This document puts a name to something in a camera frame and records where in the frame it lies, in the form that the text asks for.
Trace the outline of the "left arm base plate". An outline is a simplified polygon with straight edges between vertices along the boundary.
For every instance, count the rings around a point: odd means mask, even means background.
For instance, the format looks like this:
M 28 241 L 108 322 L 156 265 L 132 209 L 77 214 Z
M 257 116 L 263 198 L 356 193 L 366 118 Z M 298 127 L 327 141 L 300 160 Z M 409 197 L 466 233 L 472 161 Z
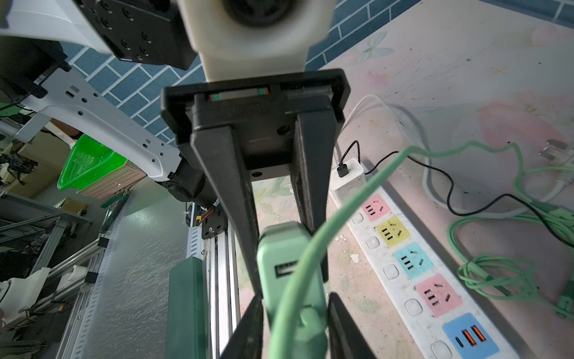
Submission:
M 208 210 L 200 220 L 202 239 L 207 240 L 225 233 L 228 229 L 227 215 L 221 204 Z

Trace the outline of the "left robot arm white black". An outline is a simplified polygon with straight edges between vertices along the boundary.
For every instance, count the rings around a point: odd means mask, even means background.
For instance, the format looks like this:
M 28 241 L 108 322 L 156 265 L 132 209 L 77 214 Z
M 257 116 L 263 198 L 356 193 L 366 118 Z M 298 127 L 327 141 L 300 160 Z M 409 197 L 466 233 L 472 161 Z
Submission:
M 180 201 L 220 202 L 261 293 L 252 182 L 290 176 L 303 225 L 326 219 L 327 187 L 350 87 L 342 70 L 307 72 L 334 1 L 3 1 L 1 101 L 56 119 L 134 162 Z M 170 147 L 106 100 L 61 42 L 206 81 L 161 91 Z

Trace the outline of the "white charger with black cable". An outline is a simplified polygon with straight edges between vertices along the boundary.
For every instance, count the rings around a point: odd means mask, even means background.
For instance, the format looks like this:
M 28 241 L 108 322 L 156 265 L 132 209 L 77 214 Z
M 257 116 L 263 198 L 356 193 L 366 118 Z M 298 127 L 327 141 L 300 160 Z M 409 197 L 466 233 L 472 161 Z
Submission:
M 346 181 L 351 181 L 351 174 L 354 174 L 355 169 L 363 170 L 363 166 L 361 166 L 360 160 L 358 160 L 357 166 L 353 165 L 351 162 L 349 162 L 349 163 L 343 162 L 343 160 L 345 159 L 345 156 L 348 154 L 349 150 L 354 145 L 357 145 L 357 153 L 360 154 L 360 144 L 358 141 L 354 141 L 350 145 L 350 147 L 347 149 L 347 151 L 343 155 L 342 159 L 340 160 L 338 166 L 336 167 L 336 175 L 335 175 L 336 179 L 341 179 L 341 180 L 345 179 Z M 451 195 L 454 191 L 454 181 L 450 177 L 450 175 L 448 173 L 446 173 L 445 171 L 439 169 L 439 168 L 435 168 L 435 167 L 431 166 L 429 158 L 425 158 L 425 162 L 420 162 L 419 160 L 414 159 L 412 156 L 408 156 L 407 158 L 410 159 L 412 162 L 415 162 L 417 165 L 421 165 L 422 167 L 424 167 L 426 174 L 428 174 L 429 170 L 437 171 L 437 172 L 441 173 L 442 175 L 444 175 L 448 179 L 448 181 L 450 182 L 450 188 L 448 190 L 448 194 L 447 194 L 446 202 L 444 203 L 444 206 L 451 214 L 456 215 L 458 217 L 472 217 L 472 218 L 485 218 L 485 219 L 506 219 L 506 218 L 519 219 L 519 217 L 524 212 L 530 211 L 535 215 L 535 219 L 539 220 L 544 225 L 544 227 L 556 239 L 558 239 L 560 242 L 564 243 L 568 247 L 573 248 L 573 244 L 568 242 L 565 238 L 560 236 L 553 229 L 553 227 L 551 226 L 549 221 L 544 217 L 544 215 L 541 213 L 541 211 L 534 206 L 533 200 L 525 201 L 525 200 L 521 199 L 520 197 L 517 197 L 513 194 L 506 193 L 506 194 L 501 194 L 499 197 L 496 197 L 494 200 L 492 200 L 486 206 L 484 206 L 481 209 L 477 209 L 476 211 L 467 212 L 467 213 L 458 212 L 457 210 L 454 209 L 454 207 L 450 203 Z M 509 198 L 515 200 L 516 202 L 521 203 L 524 206 L 524 208 L 518 209 L 517 214 L 514 214 L 512 212 L 506 212 L 506 213 L 487 213 L 487 214 L 482 215 L 483 212 L 485 212 L 487 209 L 489 209 L 491 206 L 493 206 L 499 200 L 502 200 L 502 198 L 504 198 L 504 197 L 509 197 Z

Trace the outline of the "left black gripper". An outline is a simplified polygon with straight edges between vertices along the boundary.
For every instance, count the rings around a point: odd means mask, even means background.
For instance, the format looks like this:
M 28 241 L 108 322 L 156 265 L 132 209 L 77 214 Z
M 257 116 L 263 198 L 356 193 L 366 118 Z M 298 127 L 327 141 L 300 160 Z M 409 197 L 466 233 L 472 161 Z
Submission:
M 161 116 L 182 158 L 203 168 L 212 184 L 256 294 L 262 292 L 259 227 L 248 172 L 254 180 L 267 180 L 290 170 L 301 222 L 315 234 L 326 221 L 337 125 L 345 122 L 350 93 L 341 69 L 178 85 L 161 92 Z

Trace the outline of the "white power strip coloured sockets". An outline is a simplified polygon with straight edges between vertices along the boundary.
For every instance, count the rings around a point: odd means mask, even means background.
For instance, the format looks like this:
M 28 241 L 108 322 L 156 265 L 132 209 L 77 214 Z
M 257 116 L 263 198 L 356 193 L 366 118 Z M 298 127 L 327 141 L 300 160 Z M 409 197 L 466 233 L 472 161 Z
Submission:
M 514 199 L 520 208 L 489 212 L 453 209 L 456 220 L 447 231 L 448 244 L 461 260 L 452 271 L 382 189 L 352 215 L 349 227 L 375 270 L 404 324 L 426 358 L 517 358 L 510 341 L 478 305 L 475 295 L 515 302 L 543 301 L 535 284 L 535 265 L 517 257 L 482 254 L 469 257 L 456 231 L 479 220 L 514 220 L 541 224 L 568 247 L 573 246 L 572 212 L 552 205 L 573 181 L 573 149 L 549 142 L 544 154 L 558 176 L 555 187 L 541 199 L 522 188 L 526 170 L 514 181 Z

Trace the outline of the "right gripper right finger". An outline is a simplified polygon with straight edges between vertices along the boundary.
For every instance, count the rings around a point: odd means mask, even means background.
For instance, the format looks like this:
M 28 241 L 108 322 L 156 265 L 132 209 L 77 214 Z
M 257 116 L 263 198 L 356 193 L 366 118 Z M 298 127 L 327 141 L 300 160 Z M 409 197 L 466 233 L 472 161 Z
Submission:
M 376 359 L 357 324 L 337 293 L 330 293 L 327 308 L 330 357 Z

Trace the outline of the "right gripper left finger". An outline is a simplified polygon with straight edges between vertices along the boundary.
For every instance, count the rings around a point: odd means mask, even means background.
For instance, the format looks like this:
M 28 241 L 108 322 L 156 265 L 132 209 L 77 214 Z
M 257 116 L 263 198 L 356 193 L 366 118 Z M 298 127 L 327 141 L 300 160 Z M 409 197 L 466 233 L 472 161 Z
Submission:
M 261 359 L 265 308 L 262 295 L 256 294 L 230 338 L 221 359 Z

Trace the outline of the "green charger plug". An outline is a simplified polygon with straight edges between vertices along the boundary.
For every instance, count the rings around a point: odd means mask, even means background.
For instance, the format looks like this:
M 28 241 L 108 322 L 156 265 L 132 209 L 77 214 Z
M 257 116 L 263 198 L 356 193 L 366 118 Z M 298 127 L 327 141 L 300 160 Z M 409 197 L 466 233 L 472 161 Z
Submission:
M 270 358 L 292 357 L 295 332 L 300 322 L 300 310 L 303 308 L 303 300 L 309 292 L 310 282 L 308 278 L 316 269 L 320 269 L 322 258 L 327 254 L 328 246 L 336 234 L 375 190 L 381 188 L 382 184 L 411 154 L 425 158 L 440 159 L 462 153 L 469 147 L 476 147 L 489 153 L 501 153 L 513 149 L 517 154 L 519 166 L 523 165 L 520 147 L 513 142 L 499 149 L 491 148 L 480 142 L 470 141 L 453 150 L 441 152 L 430 152 L 416 146 L 410 146 L 400 151 L 396 158 L 379 170 L 351 200 L 321 225 L 313 235 L 309 245 L 304 249 L 294 273 L 286 282 L 286 290 L 282 294 L 277 313 L 274 315 L 273 323 L 271 324 L 271 342 L 268 351 Z

